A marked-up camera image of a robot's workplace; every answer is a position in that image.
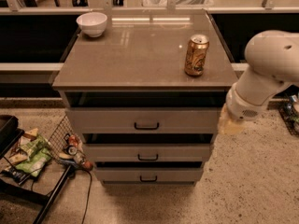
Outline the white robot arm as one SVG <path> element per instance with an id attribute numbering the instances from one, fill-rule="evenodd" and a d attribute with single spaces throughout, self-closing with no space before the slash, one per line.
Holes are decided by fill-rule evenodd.
<path id="1" fill-rule="evenodd" d="M 226 95 L 219 134 L 237 134 L 256 120 L 269 101 L 299 83 L 299 34 L 279 30 L 258 33 L 246 45 L 248 67 Z"/>

